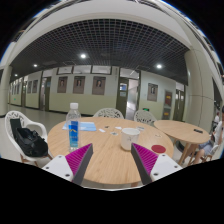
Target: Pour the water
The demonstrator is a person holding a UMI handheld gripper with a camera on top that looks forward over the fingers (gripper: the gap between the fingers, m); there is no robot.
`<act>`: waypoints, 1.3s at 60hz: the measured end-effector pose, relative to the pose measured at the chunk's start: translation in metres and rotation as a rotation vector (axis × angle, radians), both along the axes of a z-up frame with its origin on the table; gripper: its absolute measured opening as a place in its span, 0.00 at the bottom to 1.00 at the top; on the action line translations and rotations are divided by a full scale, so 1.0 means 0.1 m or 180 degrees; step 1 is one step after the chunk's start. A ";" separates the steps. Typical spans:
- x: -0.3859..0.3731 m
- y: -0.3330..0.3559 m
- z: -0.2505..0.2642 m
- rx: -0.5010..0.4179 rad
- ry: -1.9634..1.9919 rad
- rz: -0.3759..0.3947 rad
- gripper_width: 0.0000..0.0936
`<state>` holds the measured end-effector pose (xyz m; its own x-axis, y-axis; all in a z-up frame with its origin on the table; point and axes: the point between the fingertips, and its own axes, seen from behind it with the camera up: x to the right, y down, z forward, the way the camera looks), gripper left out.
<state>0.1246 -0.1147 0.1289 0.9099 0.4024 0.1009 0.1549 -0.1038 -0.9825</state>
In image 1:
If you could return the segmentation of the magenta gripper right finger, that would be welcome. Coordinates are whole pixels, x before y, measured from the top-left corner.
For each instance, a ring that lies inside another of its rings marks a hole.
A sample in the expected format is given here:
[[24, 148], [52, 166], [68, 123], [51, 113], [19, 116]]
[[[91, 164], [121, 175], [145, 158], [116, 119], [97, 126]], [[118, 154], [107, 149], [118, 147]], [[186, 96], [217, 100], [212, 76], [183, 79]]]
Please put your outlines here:
[[131, 144], [131, 154], [143, 185], [147, 185], [182, 169], [167, 154], [156, 154], [135, 143]]

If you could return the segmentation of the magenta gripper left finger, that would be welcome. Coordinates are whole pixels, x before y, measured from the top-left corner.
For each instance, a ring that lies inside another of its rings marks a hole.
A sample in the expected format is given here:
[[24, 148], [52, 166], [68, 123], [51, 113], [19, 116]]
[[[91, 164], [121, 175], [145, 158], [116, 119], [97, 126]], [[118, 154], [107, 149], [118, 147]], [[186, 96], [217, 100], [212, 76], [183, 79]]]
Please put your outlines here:
[[80, 185], [92, 155], [93, 145], [87, 144], [66, 156], [56, 156], [43, 167], [43, 170]]

